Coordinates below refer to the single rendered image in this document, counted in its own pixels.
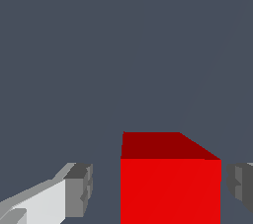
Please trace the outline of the red cube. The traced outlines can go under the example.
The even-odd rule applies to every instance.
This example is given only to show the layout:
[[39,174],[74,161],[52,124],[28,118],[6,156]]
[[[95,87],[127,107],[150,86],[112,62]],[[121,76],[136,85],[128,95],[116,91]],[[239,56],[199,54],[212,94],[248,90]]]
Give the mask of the red cube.
[[121,224],[220,224],[221,160],[180,132],[126,132]]

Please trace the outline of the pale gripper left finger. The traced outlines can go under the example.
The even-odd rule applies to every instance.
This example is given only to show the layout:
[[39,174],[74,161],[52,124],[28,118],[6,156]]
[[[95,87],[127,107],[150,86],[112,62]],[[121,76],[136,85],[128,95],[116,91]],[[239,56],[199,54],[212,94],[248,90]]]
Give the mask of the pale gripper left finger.
[[93,165],[67,163],[51,180],[0,202],[0,224],[61,224],[83,217],[93,191]]

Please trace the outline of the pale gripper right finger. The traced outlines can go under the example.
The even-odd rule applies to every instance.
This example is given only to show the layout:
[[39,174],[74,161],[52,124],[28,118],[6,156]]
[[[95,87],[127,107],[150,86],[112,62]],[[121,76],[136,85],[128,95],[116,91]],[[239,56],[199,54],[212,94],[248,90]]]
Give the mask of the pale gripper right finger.
[[226,171],[229,192],[253,213],[253,163],[228,164]]

